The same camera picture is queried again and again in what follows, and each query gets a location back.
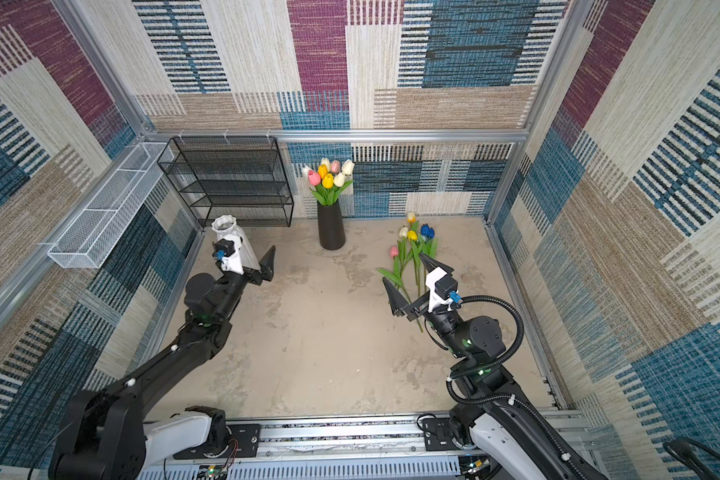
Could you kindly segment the blue tulip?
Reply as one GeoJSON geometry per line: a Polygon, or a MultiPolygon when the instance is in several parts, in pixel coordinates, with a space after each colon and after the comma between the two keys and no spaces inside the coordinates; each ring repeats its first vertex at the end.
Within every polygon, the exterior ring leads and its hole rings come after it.
{"type": "Polygon", "coordinates": [[[435,230],[429,224],[423,224],[420,227],[416,247],[417,253],[415,255],[415,260],[417,264],[418,285],[423,286],[426,276],[426,268],[423,266],[421,255],[424,254],[429,256],[430,258],[435,258],[437,250],[435,230]]]}

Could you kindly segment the white ribbed ceramic vase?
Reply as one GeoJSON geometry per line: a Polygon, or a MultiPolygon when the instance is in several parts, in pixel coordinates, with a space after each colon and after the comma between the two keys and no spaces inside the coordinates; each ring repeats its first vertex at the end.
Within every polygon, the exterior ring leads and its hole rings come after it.
{"type": "Polygon", "coordinates": [[[216,234],[213,258],[223,272],[242,275],[245,269],[259,268],[253,247],[234,216],[217,217],[211,228],[216,234]]]}

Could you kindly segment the black cylindrical vase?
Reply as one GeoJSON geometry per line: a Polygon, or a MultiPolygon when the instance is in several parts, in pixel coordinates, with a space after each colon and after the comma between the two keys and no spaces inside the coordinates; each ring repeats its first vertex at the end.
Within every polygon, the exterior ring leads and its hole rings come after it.
{"type": "Polygon", "coordinates": [[[317,221],[320,245],[329,251],[335,251],[346,242],[340,201],[331,205],[317,205],[317,221]]]}

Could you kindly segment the cream white tulip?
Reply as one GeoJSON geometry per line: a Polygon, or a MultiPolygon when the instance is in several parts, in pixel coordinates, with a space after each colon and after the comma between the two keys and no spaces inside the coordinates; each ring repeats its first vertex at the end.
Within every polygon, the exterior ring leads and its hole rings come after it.
{"type": "Polygon", "coordinates": [[[342,165],[342,173],[345,176],[351,176],[353,174],[353,170],[355,167],[355,163],[352,160],[346,160],[342,165]]]}

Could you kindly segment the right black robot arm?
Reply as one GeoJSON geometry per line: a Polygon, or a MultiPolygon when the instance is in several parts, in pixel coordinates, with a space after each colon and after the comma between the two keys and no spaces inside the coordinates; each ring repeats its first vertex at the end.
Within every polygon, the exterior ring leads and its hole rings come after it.
{"type": "Polygon", "coordinates": [[[545,419],[505,367],[525,336],[518,310],[495,296],[463,296],[452,267],[427,255],[421,255],[420,261],[427,271],[427,291],[418,299],[407,300],[390,272],[384,273],[383,284],[392,314],[424,320],[437,345],[458,361],[445,381],[455,403],[449,412],[454,445],[484,452],[513,479],[603,478],[545,419]],[[459,310],[470,303],[506,310],[515,321],[513,342],[504,343],[495,318],[463,319],[459,310]]]}

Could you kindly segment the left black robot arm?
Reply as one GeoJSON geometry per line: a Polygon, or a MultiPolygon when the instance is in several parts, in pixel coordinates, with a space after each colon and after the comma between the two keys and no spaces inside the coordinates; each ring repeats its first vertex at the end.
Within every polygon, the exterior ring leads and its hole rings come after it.
{"type": "Polygon", "coordinates": [[[222,266],[220,277],[192,276],[185,286],[185,323],[170,345],[125,377],[69,400],[49,478],[135,479],[145,468],[184,451],[225,455],[232,434],[221,409],[190,407],[153,423],[145,418],[182,379],[222,350],[246,286],[273,279],[275,255],[271,247],[256,268],[222,266]]]}

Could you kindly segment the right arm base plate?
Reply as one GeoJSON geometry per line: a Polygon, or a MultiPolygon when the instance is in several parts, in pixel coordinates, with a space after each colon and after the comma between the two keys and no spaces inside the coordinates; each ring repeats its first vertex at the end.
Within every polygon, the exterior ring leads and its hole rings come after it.
{"type": "Polygon", "coordinates": [[[464,443],[454,435],[448,418],[436,417],[425,413],[416,419],[416,425],[423,433],[425,450],[432,451],[470,451],[472,444],[464,443]]]}

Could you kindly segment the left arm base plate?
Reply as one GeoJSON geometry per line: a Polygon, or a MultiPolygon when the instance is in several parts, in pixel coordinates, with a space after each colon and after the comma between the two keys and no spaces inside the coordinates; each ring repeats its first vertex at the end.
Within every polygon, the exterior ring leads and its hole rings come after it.
{"type": "Polygon", "coordinates": [[[261,425],[228,424],[222,434],[211,432],[210,439],[172,456],[174,460],[254,458],[258,453],[261,425]]]}

